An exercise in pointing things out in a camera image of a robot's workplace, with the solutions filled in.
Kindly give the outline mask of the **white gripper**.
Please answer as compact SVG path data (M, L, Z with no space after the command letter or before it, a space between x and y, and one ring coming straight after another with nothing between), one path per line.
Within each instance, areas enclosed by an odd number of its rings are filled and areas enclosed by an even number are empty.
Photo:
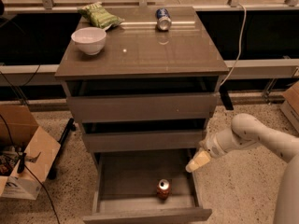
M242 148L241 139L230 128L217 133L210 133L201 142L203 151L198 151L186 165L186 171L194 172L210 162L212 158L219 158L228 152Z

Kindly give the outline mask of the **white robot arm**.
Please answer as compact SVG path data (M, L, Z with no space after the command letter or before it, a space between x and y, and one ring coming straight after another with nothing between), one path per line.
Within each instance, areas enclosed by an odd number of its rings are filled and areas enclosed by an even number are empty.
M229 128L208 135L186 165L186 171L192 173L212 158L257 145L266 147L287 162L273 224L299 224L299 138L271 129L252 115L238 114L232 118Z

